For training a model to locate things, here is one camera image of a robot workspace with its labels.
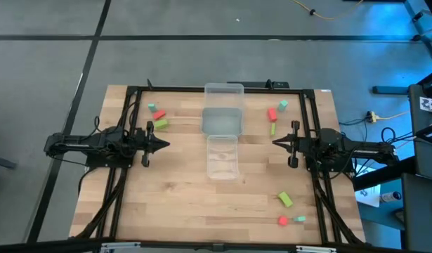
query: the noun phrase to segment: clear plastic container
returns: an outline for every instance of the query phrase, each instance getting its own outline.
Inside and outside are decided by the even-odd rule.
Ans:
[[[237,137],[208,136],[208,177],[218,180],[233,180],[239,176],[237,168]]]
[[[235,135],[243,130],[244,86],[206,84],[204,86],[202,132],[206,135]]]

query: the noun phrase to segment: wooden table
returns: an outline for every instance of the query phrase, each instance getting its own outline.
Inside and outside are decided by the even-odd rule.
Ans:
[[[100,114],[104,129],[117,124],[127,86],[108,86]],[[315,91],[321,127],[339,130],[331,91]],[[278,114],[275,136],[270,136],[266,109],[281,100],[289,105]],[[239,137],[240,177],[236,181],[212,181],[207,176],[207,142],[200,131],[203,93],[143,92],[137,127],[152,120],[148,103],[166,110],[169,127],[155,136],[171,143],[150,156],[150,167],[136,155],[126,182],[117,229],[119,240],[175,242],[244,242],[320,244],[315,198],[304,159],[299,168],[287,166],[289,154],[272,140],[291,131],[292,120],[301,119],[299,97],[289,94],[245,94],[244,133]],[[313,121],[307,101],[310,127]],[[76,235],[102,204],[109,169],[100,168],[84,180],[70,235]],[[364,233],[351,182],[344,176],[332,181],[336,208],[361,240]],[[277,194],[286,191],[294,202],[285,208]],[[109,234],[111,210],[104,235]],[[288,216],[288,226],[277,218]],[[306,216],[297,223],[292,217]],[[332,226],[325,210],[330,240]]]

